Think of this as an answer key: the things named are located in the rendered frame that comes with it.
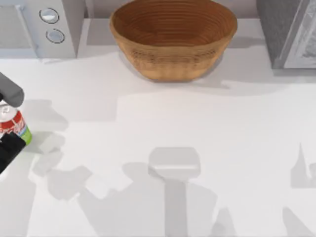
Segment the red white green can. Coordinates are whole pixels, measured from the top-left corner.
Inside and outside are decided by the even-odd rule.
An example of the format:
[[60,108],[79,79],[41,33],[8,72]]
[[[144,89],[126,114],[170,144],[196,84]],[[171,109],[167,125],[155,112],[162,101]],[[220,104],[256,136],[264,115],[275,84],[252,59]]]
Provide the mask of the red white green can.
[[21,112],[8,104],[0,104],[0,138],[6,133],[15,133],[26,145],[32,140],[32,134]]

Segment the round microwave knob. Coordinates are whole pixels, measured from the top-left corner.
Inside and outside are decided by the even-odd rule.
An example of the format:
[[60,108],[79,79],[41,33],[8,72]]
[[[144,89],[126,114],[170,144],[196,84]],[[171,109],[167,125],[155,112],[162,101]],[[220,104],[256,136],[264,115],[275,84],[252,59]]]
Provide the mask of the round microwave knob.
[[65,34],[59,29],[47,30],[45,36],[51,43],[54,44],[60,44],[65,40]]
[[40,19],[47,24],[55,24],[59,21],[59,13],[53,8],[41,9],[39,11]]

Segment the pale microwave oven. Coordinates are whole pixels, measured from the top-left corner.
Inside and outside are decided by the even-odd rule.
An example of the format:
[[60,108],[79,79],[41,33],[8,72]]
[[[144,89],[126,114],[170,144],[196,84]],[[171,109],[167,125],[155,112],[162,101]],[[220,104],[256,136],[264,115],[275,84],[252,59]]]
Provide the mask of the pale microwave oven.
[[[55,24],[40,19],[41,9],[53,8],[60,16]],[[76,58],[85,15],[84,0],[0,0],[0,59]],[[60,44],[51,43],[47,30],[65,34]]]

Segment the brown woven basket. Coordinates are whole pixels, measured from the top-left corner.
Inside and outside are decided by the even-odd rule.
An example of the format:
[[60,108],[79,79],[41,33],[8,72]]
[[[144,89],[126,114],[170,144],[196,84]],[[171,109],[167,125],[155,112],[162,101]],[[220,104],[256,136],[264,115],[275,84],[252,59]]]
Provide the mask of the brown woven basket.
[[142,76],[185,82],[203,76],[223,55],[237,18],[214,0],[132,0],[111,14],[109,26]]

